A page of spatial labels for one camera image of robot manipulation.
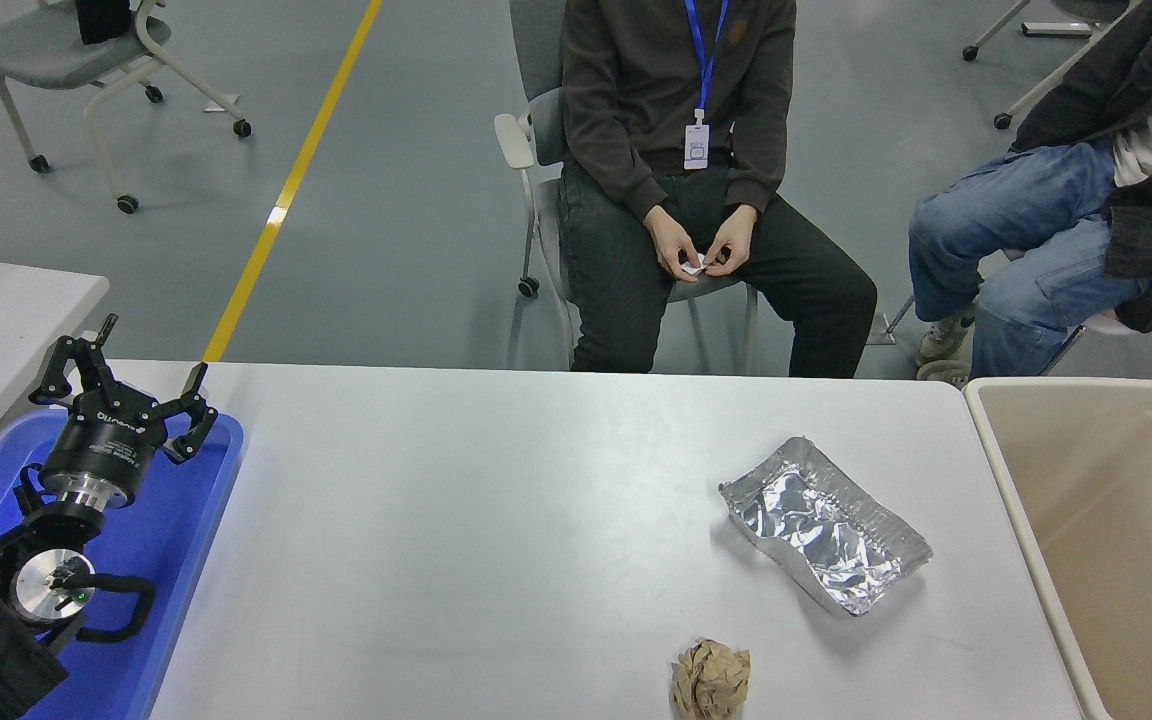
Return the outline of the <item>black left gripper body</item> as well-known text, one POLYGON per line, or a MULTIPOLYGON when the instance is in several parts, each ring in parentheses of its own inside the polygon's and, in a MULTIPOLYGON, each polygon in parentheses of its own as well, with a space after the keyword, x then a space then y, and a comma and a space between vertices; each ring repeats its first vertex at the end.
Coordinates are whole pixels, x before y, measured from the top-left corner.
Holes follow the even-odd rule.
POLYGON ((166 442, 165 420, 143 419, 150 407, 122 400, 109 406, 100 393, 82 393, 41 469, 41 486, 59 493, 73 477, 93 477, 122 493, 141 491, 157 448, 166 442))

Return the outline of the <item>person's left hand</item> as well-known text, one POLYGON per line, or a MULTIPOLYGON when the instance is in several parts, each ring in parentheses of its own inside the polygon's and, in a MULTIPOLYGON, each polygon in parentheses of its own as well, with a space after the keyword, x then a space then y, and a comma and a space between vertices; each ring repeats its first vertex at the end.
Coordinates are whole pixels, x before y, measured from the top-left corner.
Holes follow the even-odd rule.
POLYGON ((759 213, 755 206, 740 204, 719 225, 717 236, 704 256, 704 273, 708 275, 732 275, 750 258, 755 225, 759 213))

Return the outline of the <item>person's right hand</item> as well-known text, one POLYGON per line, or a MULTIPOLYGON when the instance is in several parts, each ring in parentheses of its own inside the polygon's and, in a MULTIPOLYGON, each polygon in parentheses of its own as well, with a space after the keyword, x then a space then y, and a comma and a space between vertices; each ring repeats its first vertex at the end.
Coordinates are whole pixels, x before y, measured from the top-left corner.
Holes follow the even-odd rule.
POLYGON ((643 219, 644 227, 652 238, 655 259, 664 272, 675 281, 698 283, 698 276, 687 272, 684 264, 700 266, 694 243, 685 228, 664 210, 662 205, 650 209, 643 219))

